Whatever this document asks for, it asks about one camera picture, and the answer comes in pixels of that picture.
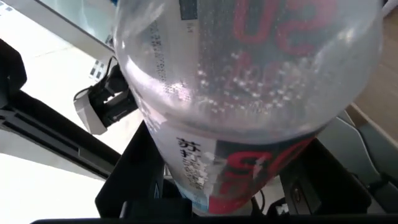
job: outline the black metal frame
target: black metal frame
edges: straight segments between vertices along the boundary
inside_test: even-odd
[[[106,179],[120,154],[46,104],[21,91],[19,53],[0,39],[0,128],[12,131]]]

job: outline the cable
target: cable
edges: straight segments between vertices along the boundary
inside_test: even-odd
[[[101,82],[100,84],[102,84],[102,85],[103,85],[103,83],[106,83],[106,82],[108,81],[109,77],[110,77],[110,76],[109,76],[109,69],[110,69],[110,67],[111,67],[112,59],[115,59],[116,61],[118,61],[117,58],[116,58],[115,56],[113,56],[113,55],[112,55],[112,57],[109,59],[109,61],[108,61],[108,66],[106,67],[105,76],[104,76],[104,78],[102,78],[101,81],[100,81],[100,82]],[[80,93],[83,93],[83,92],[86,91],[86,90],[90,90],[91,87],[93,87],[93,86],[89,86],[89,87],[87,87],[87,88],[84,88],[84,89],[80,90],[78,93],[75,94],[75,96],[73,97],[73,100],[75,101],[75,100],[77,99],[77,96],[78,96]]]
[[[261,198],[262,198],[262,205],[261,205],[260,211],[264,212],[264,209],[266,207],[266,197],[264,196],[264,192],[262,191],[262,189],[260,190],[260,194],[261,194]]]
[[[111,77],[111,76],[109,75],[109,69],[111,68],[112,59],[115,59],[116,61],[118,61],[117,58],[116,58],[115,56],[113,56],[113,55],[112,55],[112,57],[109,59],[109,61],[108,61],[108,66],[106,67],[105,76],[104,76],[104,78],[101,80],[101,81],[104,80],[105,83],[106,83],[106,82],[109,80],[109,78]]]

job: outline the red number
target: red number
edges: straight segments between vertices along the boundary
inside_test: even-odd
[[[245,159],[262,159],[268,160],[272,157],[269,152],[235,152],[228,156],[228,165],[235,169],[253,170],[255,165],[244,162]]]
[[[250,177],[252,177],[254,172],[254,164],[248,164],[244,160],[246,159],[261,159],[269,160],[272,157],[269,152],[235,152],[234,154],[228,156],[228,165],[239,170],[248,171],[247,174],[234,174],[232,172],[226,172],[225,177],[234,178],[233,180],[223,182],[220,187],[220,194],[224,195],[230,192],[232,187],[239,189],[236,195],[244,194],[249,188],[251,182]]]
[[[310,144],[313,138],[299,142],[282,152],[268,167],[269,176],[275,176],[282,168],[284,168],[291,160],[296,158],[305,147]]]
[[[234,27],[233,32],[235,38],[246,44],[258,44],[267,39],[269,34],[272,18],[277,10],[279,0],[265,1],[262,10],[262,16],[259,23],[258,31],[255,35],[247,35],[245,33],[246,16],[248,15],[250,0],[237,0],[235,4]]]
[[[313,50],[310,44],[292,46],[289,43],[289,34],[293,31],[308,31],[324,27],[329,24],[335,15],[335,0],[287,0],[286,7],[289,10],[298,11],[306,5],[315,6],[316,15],[310,21],[289,21],[282,24],[277,30],[277,44],[285,52],[294,55],[305,55]]]

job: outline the wooden floor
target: wooden floor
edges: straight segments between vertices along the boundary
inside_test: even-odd
[[[384,19],[383,44],[377,71],[353,106],[398,146],[398,9]]]

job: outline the clear plastic bottle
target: clear plastic bottle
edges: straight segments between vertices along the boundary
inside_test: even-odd
[[[236,213],[376,67],[375,0],[119,0],[115,51],[184,197]]]

